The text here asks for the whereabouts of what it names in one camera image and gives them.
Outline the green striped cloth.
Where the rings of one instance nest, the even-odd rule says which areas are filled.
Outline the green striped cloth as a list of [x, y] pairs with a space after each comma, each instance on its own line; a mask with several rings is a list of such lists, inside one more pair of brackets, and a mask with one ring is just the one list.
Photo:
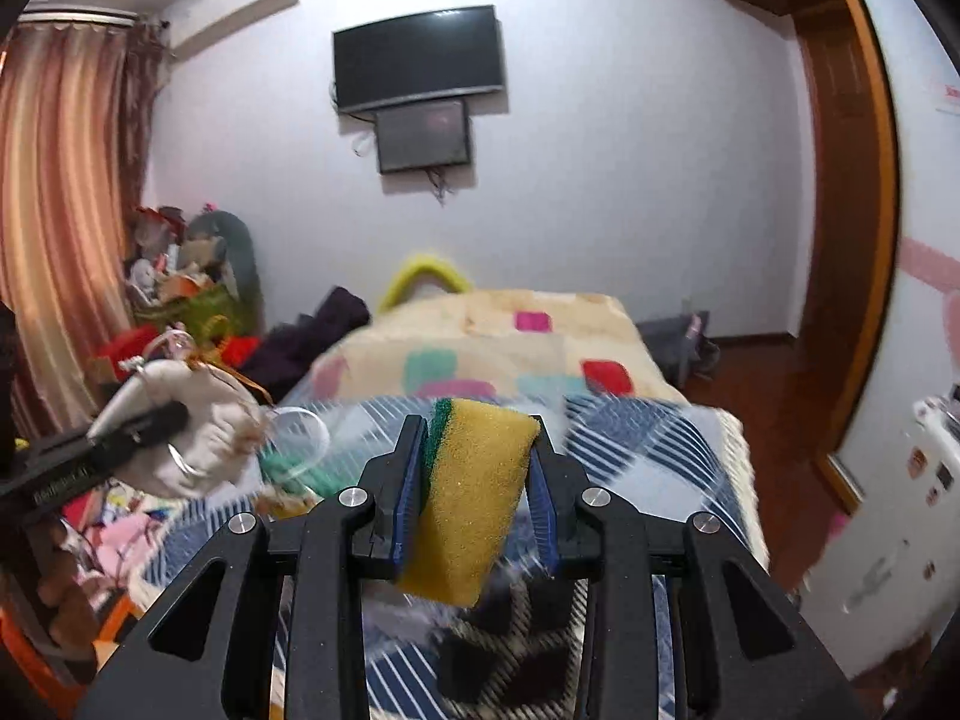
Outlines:
[[319, 463], [304, 461], [294, 455], [265, 450], [260, 454], [259, 466], [267, 483], [291, 496], [311, 493], [329, 497], [340, 491], [338, 479]]

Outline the floral yellow scrunchie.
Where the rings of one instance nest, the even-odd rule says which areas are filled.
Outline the floral yellow scrunchie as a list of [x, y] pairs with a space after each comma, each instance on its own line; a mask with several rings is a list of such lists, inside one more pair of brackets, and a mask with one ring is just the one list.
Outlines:
[[321, 500], [322, 497], [309, 489], [302, 493], [285, 493], [275, 484], [264, 484], [254, 499], [254, 511], [275, 522], [309, 514]]

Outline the yellow green sponge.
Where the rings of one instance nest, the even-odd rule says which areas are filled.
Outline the yellow green sponge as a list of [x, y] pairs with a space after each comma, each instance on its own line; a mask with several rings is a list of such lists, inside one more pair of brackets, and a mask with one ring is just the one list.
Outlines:
[[443, 605], [477, 603], [523, 494], [540, 422], [462, 398], [434, 405], [427, 500], [397, 587]]

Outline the black patterned cloth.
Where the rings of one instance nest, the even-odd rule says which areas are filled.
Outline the black patterned cloth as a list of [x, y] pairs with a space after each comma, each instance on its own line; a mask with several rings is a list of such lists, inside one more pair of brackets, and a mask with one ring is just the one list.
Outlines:
[[578, 702], [589, 583], [514, 577], [434, 639], [452, 718], [571, 718]]

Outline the navy patterned tablecloth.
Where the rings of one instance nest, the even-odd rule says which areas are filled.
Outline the navy patterned tablecloth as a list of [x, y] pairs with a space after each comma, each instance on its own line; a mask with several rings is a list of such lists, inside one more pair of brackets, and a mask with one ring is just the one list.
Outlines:
[[766, 556], [754, 467], [736, 418], [613, 395], [501, 401], [376, 397], [286, 408], [260, 450], [255, 493], [206, 496], [172, 520], [140, 574], [155, 598], [228, 518], [281, 518], [355, 484], [402, 424], [427, 425], [427, 508], [400, 585], [363, 600], [364, 695], [376, 718], [566, 718], [587, 614], [584, 582], [551, 577], [524, 486], [535, 434], [641, 511], [709, 512]]

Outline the clear plastic storage box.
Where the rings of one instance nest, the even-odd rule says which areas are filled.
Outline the clear plastic storage box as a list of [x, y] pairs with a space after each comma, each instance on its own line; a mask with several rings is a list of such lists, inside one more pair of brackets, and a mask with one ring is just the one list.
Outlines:
[[331, 433], [316, 411], [304, 406], [277, 406], [267, 413], [259, 457], [265, 450], [322, 463], [331, 447]]

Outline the black clothes pile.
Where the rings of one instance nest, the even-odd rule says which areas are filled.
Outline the black clothes pile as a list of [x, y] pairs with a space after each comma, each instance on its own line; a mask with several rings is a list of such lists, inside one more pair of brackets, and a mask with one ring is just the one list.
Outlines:
[[262, 387], [272, 400], [283, 400], [308, 374], [314, 359], [370, 320], [363, 299], [336, 286], [314, 314], [299, 314], [293, 323], [272, 328], [238, 372]]

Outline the grey bag on floor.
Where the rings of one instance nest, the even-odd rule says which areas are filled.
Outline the grey bag on floor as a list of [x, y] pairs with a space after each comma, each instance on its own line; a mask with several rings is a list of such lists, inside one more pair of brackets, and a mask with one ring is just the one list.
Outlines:
[[636, 325], [664, 379], [677, 388], [690, 377], [711, 377], [718, 366], [719, 344], [706, 336], [709, 312], [693, 312]]

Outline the beige patchwork blanket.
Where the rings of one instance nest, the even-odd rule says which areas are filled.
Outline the beige patchwork blanket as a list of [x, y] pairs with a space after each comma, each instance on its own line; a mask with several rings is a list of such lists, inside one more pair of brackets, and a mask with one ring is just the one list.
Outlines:
[[441, 294], [387, 310], [314, 361], [309, 392], [683, 400], [618, 299], [530, 289]]

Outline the white sliding wardrobe door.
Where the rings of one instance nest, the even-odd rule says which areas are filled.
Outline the white sliding wardrobe door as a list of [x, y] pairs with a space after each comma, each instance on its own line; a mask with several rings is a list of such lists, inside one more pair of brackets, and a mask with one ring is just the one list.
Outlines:
[[958, 606], [958, 466], [916, 442], [913, 403], [958, 387], [958, 71], [914, 0], [866, 0], [892, 87], [900, 236], [871, 377], [839, 461], [861, 507], [800, 611], [848, 676], [937, 634]]

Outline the yellow curved pillow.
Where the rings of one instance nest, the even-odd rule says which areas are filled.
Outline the yellow curved pillow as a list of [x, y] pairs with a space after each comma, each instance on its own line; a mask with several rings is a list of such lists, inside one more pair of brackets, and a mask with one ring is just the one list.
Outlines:
[[387, 283], [377, 312], [386, 314], [404, 304], [423, 284], [431, 284], [451, 294], [468, 293], [473, 289], [472, 282], [454, 263], [438, 255], [413, 254], [404, 260]]

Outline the white device with stickers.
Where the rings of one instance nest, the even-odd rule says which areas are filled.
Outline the white device with stickers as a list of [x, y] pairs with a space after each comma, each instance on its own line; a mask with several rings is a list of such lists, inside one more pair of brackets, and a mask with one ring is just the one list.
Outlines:
[[946, 465], [958, 466], [958, 387], [913, 403], [916, 442]]

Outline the striped orange curtain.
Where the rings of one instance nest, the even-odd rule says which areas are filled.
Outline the striped orange curtain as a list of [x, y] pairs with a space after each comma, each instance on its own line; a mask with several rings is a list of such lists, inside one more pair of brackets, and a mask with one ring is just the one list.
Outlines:
[[26, 439], [98, 411], [94, 353], [132, 325], [124, 263], [145, 185], [164, 29], [23, 23], [2, 50], [2, 301]]

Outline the small wall monitor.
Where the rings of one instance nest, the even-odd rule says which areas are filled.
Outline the small wall monitor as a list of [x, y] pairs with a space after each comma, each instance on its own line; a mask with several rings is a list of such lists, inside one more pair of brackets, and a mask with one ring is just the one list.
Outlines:
[[464, 99], [439, 99], [381, 109], [374, 114], [377, 171], [428, 171], [472, 164]]

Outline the wooden wardrobe frame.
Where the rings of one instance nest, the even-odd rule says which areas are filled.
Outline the wooden wardrobe frame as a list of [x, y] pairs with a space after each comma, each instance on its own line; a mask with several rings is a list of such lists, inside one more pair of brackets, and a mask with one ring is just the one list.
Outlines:
[[814, 231], [799, 330], [811, 408], [800, 461], [846, 514], [862, 494], [839, 447], [874, 364], [892, 289], [900, 188], [892, 95], [864, 0], [737, 0], [794, 23], [811, 99]]

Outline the large wall television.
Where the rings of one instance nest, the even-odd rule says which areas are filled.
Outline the large wall television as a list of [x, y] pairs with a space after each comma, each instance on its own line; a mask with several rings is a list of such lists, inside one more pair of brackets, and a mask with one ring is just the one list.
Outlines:
[[493, 5], [374, 21], [332, 34], [342, 114], [439, 98], [500, 93], [506, 86]]

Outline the wall air conditioner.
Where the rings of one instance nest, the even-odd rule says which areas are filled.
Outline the wall air conditioner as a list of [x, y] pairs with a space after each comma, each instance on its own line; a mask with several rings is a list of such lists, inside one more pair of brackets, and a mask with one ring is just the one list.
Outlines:
[[164, 12], [172, 57], [185, 62], [297, 4], [299, 0], [178, 0]]

